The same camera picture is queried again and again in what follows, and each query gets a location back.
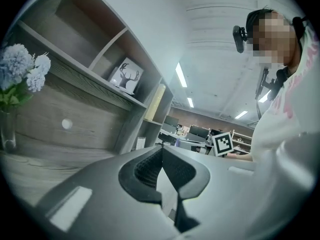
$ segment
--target white ceiling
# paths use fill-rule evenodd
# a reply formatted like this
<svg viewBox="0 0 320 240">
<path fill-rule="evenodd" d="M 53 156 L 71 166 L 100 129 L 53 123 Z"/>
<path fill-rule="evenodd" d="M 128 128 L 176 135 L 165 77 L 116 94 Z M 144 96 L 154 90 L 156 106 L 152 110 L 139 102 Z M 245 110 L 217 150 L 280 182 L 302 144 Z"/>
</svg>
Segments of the white ceiling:
<svg viewBox="0 0 320 240">
<path fill-rule="evenodd" d="M 303 13 L 292 0 L 179 0 L 189 20 L 190 35 L 180 65 L 187 88 L 173 77 L 173 106 L 242 126 L 258 120 L 255 92 L 261 65 L 249 51 L 238 53 L 232 35 L 244 27 L 248 13 L 269 6 L 288 19 Z M 270 70 L 268 82 L 280 65 Z M 187 97 L 192 98 L 190 108 Z M 259 103 L 262 112 L 270 102 Z M 242 111 L 246 115 L 235 120 Z"/>
</svg>

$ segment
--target deer antler picture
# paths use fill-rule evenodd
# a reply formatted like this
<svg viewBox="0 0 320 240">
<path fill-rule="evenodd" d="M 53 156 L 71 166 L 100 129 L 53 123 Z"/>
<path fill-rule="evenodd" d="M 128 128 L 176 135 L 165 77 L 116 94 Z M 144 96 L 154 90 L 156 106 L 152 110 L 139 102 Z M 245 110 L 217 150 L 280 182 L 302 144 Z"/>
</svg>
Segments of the deer antler picture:
<svg viewBox="0 0 320 240">
<path fill-rule="evenodd" d="M 129 63 L 123 63 L 121 65 L 121 67 L 119 68 L 120 70 L 120 77 L 121 77 L 121 82 L 119 84 L 120 87 L 122 88 L 127 88 L 127 83 L 129 81 L 133 81 L 133 82 L 136 82 L 139 80 L 139 71 L 137 70 L 136 73 L 135 73 L 135 78 L 131 79 L 131 74 L 130 76 L 127 78 L 126 77 L 126 72 L 124 73 L 124 69 L 129 65 Z"/>
</svg>

